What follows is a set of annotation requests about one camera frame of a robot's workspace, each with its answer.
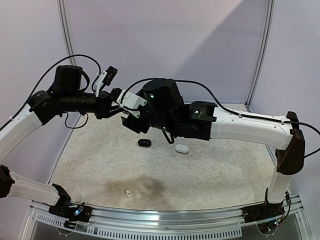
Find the black oval charging case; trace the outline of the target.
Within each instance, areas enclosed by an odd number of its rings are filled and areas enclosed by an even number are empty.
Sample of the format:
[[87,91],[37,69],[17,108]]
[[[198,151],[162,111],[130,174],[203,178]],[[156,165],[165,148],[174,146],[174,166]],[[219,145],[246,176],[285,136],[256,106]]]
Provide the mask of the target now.
[[152,141],[150,139],[141,138],[137,142],[138,146],[149,148],[152,145]]

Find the white oval charging case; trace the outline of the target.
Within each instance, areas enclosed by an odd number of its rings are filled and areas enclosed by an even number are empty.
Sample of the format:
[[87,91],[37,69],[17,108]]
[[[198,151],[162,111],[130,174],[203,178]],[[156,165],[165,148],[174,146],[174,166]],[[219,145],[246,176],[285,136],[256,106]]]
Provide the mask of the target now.
[[175,146],[175,151],[182,154],[187,154],[189,152],[189,147],[183,144],[177,144]]

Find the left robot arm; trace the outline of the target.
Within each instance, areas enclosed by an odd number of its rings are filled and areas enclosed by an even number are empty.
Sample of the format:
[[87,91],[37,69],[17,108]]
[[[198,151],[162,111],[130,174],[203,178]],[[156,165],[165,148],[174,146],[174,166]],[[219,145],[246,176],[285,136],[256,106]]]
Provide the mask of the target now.
[[[70,112],[87,115],[93,113],[98,120],[107,119],[117,113],[110,94],[103,90],[109,86],[117,74],[117,69],[109,66],[96,77],[94,93],[80,88],[81,79],[90,81],[80,66],[60,65],[56,68],[53,84],[48,90],[33,94],[20,112],[12,117],[0,130],[0,159],[7,155],[28,135],[46,125],[56,116]],[[14,176],[7,166],[0,166],[0,196],[18,197],[54,206],[63,216],[74,213],[71,197],[57,184],[45,185],[40,182]]]

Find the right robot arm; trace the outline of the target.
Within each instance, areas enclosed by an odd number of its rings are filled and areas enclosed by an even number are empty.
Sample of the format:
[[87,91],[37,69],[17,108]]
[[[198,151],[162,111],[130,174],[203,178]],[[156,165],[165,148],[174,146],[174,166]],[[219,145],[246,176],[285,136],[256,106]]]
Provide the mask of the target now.
[[184,103],[178,81],[170,78],[146,78],[138,93],[122,90],[116,102],[129,112],[122,123],[137,133],[160,129],[169,143],[175,138],[199,140],[230,139],[275,148],[276,165],[259,206],[262,218],[278,210],[293,175],[304,166],[305,138],[294,112],[272,116],[243,112],[213,102]]

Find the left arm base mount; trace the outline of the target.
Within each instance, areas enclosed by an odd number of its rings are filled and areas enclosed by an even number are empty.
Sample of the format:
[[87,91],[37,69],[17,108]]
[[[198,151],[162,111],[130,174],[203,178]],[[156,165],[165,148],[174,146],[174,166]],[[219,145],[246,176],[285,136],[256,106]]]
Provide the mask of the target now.
[[82,202],[81,204],[75,205],[50,206],[48,212],[52,215],[68,219],[70,222],[88,223],[90,221],[93,208]]

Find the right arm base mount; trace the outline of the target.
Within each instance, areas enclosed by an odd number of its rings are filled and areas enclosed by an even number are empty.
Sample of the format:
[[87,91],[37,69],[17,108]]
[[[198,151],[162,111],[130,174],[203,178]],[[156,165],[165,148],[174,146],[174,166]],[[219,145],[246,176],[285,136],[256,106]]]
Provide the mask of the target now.
[[284,213],[283,201],[270,203],[267,198],[262,203],[245,206],[241,210],[245,223],[275,218]]

